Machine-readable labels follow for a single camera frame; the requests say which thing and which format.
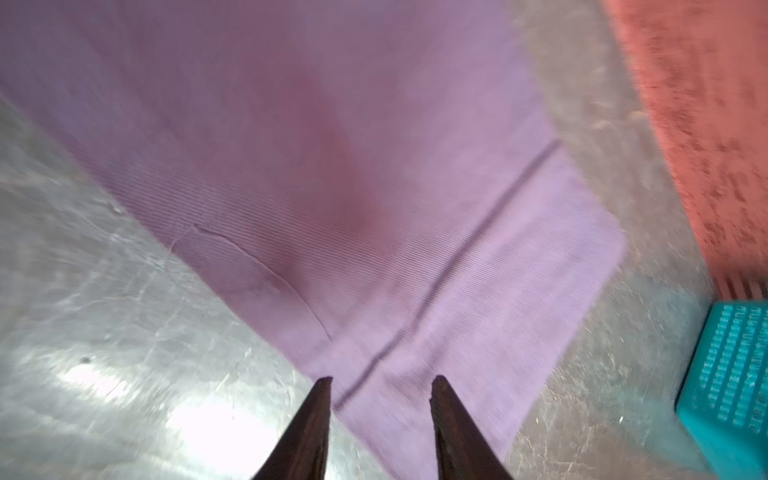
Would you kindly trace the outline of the purple trousers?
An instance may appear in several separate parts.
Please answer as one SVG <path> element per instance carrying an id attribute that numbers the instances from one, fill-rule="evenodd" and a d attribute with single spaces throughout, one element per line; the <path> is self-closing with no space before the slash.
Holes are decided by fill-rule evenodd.
<path id="1" fill-rule="evenodd" d="M 504 455 L 626 241 L 500 1 L 5 1 L 2 93 L 398 479 Z"/>

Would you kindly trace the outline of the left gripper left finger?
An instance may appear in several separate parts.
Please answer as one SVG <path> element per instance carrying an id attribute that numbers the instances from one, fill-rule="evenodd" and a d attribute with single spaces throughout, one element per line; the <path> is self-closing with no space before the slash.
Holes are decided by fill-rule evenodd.
<path id="1" fill-rule="evenodd" d="M 276 446 L 252 477 L 324 479 L 331 419 L 331 377 L 320 378 L 294 415 Z"/>

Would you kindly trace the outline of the teal plastic basket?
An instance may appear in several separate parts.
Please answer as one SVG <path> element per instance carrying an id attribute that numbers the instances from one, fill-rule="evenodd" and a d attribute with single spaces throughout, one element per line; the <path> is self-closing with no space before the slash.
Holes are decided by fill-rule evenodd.
<path id="1" fill-rule="evenodd" d="M 767 302 L 709 311 L 675 411 L 720 479 L 767 477 Z"/>

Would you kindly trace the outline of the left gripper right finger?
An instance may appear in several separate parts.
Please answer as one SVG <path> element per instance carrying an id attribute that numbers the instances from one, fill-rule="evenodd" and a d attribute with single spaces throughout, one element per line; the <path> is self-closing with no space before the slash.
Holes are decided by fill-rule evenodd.
<path id="1" fill-rule="evenodd" d="M 445 376 L 433 380 L 429 403 L 439 479 L 512 480 Z"/>

